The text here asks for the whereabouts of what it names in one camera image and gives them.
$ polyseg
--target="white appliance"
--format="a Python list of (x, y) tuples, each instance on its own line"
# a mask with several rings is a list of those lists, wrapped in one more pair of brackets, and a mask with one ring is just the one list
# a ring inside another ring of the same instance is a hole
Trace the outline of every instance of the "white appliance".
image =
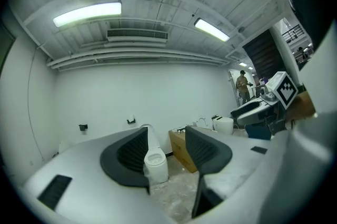
[(227, 117), (218, 116), (213, 119), (214, 130), (224, 134), (232, 135), (234, 120)]
[(148, 152), (144, 158), (145, 166), (153, 181), (163, 183), (169, 178), (166, 156), (160, 148), (160, 144), (154, 133), (153, 127), (151, 125), (143, 126), (150, 126), (150, 128), (147, 128)]

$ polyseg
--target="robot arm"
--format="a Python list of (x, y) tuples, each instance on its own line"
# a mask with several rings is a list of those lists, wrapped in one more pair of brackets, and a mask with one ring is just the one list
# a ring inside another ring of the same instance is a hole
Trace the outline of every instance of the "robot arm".
[(240, 125), (249, 125), (266, 121), (272, 133), (284, 128), (285, 111), (295, 99), (298, 89), (286, 72), (277, 72), (261, 88), (258, 99), (252, 100), (231, 112)]

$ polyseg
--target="air vent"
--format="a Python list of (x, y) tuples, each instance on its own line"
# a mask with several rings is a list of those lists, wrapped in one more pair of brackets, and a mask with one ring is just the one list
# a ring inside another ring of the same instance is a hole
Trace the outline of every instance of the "air vent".
[(55, 176), (39, 196), (38, 200), (50, 209), (54, 210), (71, 180), (72, 178), (67, 176)]
[(106, 32), (106, 37), (109, 42), (150, 41), (166, 43), (169, 39), (169, 34), (156, 30), (119, 28), (109, 29)]

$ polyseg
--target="fluorescent light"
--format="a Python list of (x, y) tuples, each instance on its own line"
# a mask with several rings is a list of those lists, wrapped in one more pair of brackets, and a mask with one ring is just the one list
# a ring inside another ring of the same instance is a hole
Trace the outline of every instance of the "fluorescent light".
[(82, 7), (74, 11), (62, 14), (54, 18), (53, 22), (57, 27), (60, 27), (65, 24), (87, 18), (108, 16), (108, 15), (119, 15), (121, 13), (122, 13), (122, 4), (120, 2), (98, 4), (88, 7)]
[(227, 36), (225, 33), (221, 32), (219, 29), (217, 29), (216, 27), (214, 27), (213, 25), (205, 22), (202, 19), (198, 19), (196, 20), (196, 23), (194, 24), (194, 26), (196, 28), (201, 29), (202, 31), (205, 31), (219, 39), (221, 39), (222, 41), (227, 41), (230, 39), (229, 36)]

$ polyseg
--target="ceiling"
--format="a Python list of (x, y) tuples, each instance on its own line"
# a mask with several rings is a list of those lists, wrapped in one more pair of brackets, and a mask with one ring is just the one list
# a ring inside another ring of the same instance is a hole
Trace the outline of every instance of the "ceiling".
[[(282, 18), (282, 0), (120, 0), (122, 15), (57, 28), (53, 18), (68, 11), (118, 0), (9, 0), (25, 31), (53, 59), (80, 52), (81, 45), (105, 41), (109, 28), (143, 28), (170, 34), (166, 49), (207, 54), (251, 65), (243, 44)], [(202, 18), (230, 36), (227, 42), (194, 26)], [(244, 26), (243, 33), (238, 29)]]

